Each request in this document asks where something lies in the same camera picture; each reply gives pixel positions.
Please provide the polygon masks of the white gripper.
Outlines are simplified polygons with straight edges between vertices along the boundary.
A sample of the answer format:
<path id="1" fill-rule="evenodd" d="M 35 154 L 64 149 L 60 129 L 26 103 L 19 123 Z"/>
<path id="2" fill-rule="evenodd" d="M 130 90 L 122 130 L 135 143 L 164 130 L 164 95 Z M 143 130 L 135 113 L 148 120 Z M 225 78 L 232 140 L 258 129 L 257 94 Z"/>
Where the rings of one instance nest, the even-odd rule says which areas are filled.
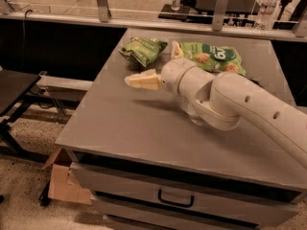
<path id="1" fill-rule="evenodd" d="M 158 90 L 163 86 L 168 92 L 178 95 L 180 82 L 186 74 L 192 76 L 189 83 L 198 76 L 204 74 L 204 71 L 201 70 L 195 62 L 183 57 L 184 54 L 179 43 L 173 41 L 171 53 L 172 60 L 162 67 L 161 75 L 157 74 L 154 69 L 150 69 L 139 74 L 127 76 L 124 78 L 124 82 L 126 85 L 133 88 L 149 90 Z"/>

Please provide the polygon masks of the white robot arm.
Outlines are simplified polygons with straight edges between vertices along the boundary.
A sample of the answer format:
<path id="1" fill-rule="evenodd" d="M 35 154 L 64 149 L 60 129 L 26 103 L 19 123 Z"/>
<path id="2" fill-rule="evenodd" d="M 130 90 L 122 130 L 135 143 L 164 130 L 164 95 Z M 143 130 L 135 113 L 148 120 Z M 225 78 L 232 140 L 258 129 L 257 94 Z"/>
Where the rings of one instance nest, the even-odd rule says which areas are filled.
<path id="1" fill-rule="evenodd" d="M 234 63 L 235 51 L 200 43 L 173 43 L 171 60 L 125 78 L 134 88 L 160 88 L 178 96 L 194 122 L 229 131 L 246 119 L 273 139 L 303 167 L 307 167 L 307 119 L 246 78 Z"/>

